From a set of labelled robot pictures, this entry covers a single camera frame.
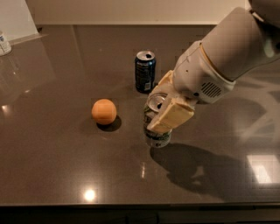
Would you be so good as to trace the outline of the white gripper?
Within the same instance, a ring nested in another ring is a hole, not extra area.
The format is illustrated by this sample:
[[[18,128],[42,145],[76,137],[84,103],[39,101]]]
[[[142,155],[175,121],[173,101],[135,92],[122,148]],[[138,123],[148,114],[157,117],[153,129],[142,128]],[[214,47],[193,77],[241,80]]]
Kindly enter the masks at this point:
[[[154,94],[174,96],[176,89],[197,103],[211,104],[232,91],[234,86],[234,80],[229,80],[216,71],[202,43],[196,41],[178,58],[174,70],[164,75],[150,96]],[[167,98],[147,129],[163,134],[185,123],[193,115],[194,108],[185,98]]]

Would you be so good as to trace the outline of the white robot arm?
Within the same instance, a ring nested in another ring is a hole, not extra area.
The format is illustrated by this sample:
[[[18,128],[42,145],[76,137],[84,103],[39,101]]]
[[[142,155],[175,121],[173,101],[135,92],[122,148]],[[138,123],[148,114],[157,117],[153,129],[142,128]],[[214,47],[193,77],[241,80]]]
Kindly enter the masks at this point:
[[[217,102],[242,75],[279,59],[280,0],[248,0],[194,42],[154,88],[166,98],[148,124],[156,133],[188,121],[198,103]]]

